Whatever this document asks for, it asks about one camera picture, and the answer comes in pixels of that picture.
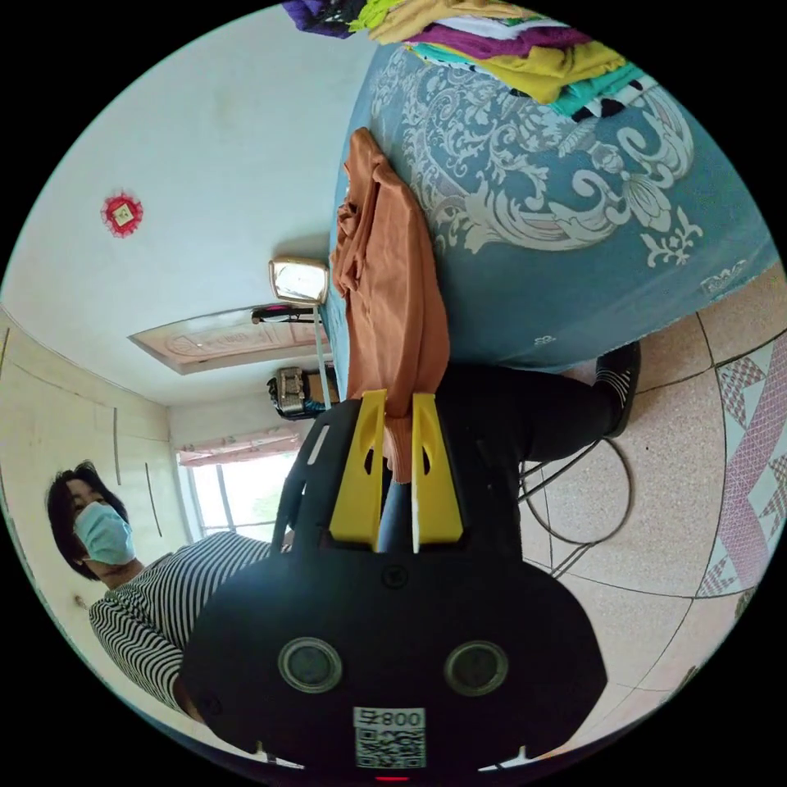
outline black device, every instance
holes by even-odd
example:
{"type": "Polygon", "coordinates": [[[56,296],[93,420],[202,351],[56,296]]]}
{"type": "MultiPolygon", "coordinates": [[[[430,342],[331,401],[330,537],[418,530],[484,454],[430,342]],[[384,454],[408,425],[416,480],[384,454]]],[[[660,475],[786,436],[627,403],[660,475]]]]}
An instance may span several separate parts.
{"type": "Polygon", "coordinates": [[[271,557],[206,605],[184,687],[226,742],[353,781],[457,777],[548,753],[607,684],[590,620],[522,561],[516,494],[484,435],[433,397],[414,399],[412,487],[389,493],[380,516],[375,394],[316,419],[271,557]],[[412,536],[381,538],[380,519],[412,536]]]}

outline electrical wire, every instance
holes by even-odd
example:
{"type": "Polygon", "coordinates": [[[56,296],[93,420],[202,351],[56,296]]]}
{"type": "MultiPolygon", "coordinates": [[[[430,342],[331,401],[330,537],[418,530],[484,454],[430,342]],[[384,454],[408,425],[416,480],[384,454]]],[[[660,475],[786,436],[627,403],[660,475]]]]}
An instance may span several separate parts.
{"type": "Polygon", "coordinates": [[[325,400],[325,409],[330,410],[330,388],[328,387],[328,373],[325,370],[325,355],[322,351],[322,336],[320,328],[322,321],[320,319],[319,307],[314,307],[314,337],[317,344],[317,363],[320,367],[320,382],[322,383],[322,397],[325,400]]]}
{"type": "Polygon", "coordinates": [[[617,535],[622,530],[623,526],[629,520],[629,517],[631,516],[631,511],[634,508],[634,475],[631,472],[631,467],[630,467],[628,461],[626,460],[626,457],[623,455],[623,452],[617,447],[617,445],[614,442],[612,442],[612,440],[610,440],[610,439],[602,438],[600,440],[596,440],[595,443],[593,443],[591,446],[586,448],[581,454],[579,454],[578,456],[574,457],[565,467],[562,467],[559,471],[557,471],[557,473],[554,473],[553,475],[549,476],[549,478],[547,478],[541,484],[538,484],[533,489],[526,489],[525,488],[525,480],[527,479],[527,477],[529,475],[533,475],[534,473],[537,473],[537,472],[543,470],[543,468],[546,465],[548,465],[548,464],[549,464],[549,462],[541,462],[541,464],[537,465],[536,467],[531,468],[528,471],[525,471],[524,464],[522,465],[522,469],[521,469],[521,473],[520,473],[520,483],[521,483],[521,487],[522,487],[522,495],[519,497],[519,502],[521,503],[524,500],[527,503],[527,507],[530,509],[530,513],[533,515],[533,518],[550,535],[553,535],[556,539],[559,539],[559,540],[565,542],[566,544],[574,544],[574,545],[576,545],[578,547],[577,549],[574,550],[574,552],[571,553],[571,555],[569,555],[566,558],[566,560],[563,561],[563,563],[560,564],[560,566],[558,566],[556,569],[554,569],[554,572],[553,572],[553,573],[556,573],[556,572],[560,571],[561,573],[565,573],[591,547],[596,546],[596,544],[603,544],[604,541],[608,541],[610,538],[612,538],[612,536],[617,535]],[[533,503],[530,502],[530,498],[536,492],[539,492],[541,489],[546,488],[553,481],[555,481],[556,479],[560,478],[560,476],[563,475],[563,473],[568,472],[577,462],[579,462],[580,460],[584,459],[591,451],[596,449],[596,447],[599,446],[601,443],[607,443],[610,446],[610,448],[612,448],[612,450],[617,455],[618,459],[621,460],[621,464],[623,465],[623,470],[626,473],[626,480],[628,481],[628,485],[629,485],[628,498],[626,500],[626,511],[624,512],[623,518],[621,519],[620,523],[614,528],[614,530],[612,530],[612,532],[610,532],[609,534],[605,535],[603,538],[595,539],[593,541],[575,541],[574,539],[569,539],[566,536],[560,535],[558,532],[553,530],[552,527],[550,527],[550,525],[547,522],[545,522],[541,518],[541,516],[538,514],[538,512],[535,510],[535,508],[533,507],[533,503]]]}

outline pink curtain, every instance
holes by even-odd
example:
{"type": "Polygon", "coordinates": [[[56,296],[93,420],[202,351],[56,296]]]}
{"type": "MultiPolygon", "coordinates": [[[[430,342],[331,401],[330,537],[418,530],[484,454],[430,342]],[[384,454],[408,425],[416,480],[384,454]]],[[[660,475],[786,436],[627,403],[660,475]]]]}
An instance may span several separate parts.
{"type": "Polygon", "coordinates": [[[298,451],[300,446],[301,438],[297,431],[287,426],[276,426],[254,434],[231,435],[181,446],[178,448],[178,462],[183,467],[248,462],[298,451]]]}

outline striped shirt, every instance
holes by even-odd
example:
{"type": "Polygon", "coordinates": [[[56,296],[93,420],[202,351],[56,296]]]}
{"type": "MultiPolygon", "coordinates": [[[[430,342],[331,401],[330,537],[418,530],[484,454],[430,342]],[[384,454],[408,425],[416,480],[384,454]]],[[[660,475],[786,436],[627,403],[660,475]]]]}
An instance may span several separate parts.
{"type": "Polygon", "coordinates": [[[90,608],[93,632],[126,677],[183,712],[173,685],[200,611],[233,574],[270,550],[231,532],[182,547],[97,601],[90,608]]]}

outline red ornament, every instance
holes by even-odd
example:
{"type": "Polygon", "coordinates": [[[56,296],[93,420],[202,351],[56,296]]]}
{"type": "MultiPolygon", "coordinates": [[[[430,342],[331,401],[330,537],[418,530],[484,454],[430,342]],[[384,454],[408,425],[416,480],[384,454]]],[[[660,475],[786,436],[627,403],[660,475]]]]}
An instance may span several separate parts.
{"type": "Polygon", "coordinates": [[[142,203],[128,192],[120,191],[104,202],[101,218],[116,238],[127,238],[142,221],[142,203]]]}

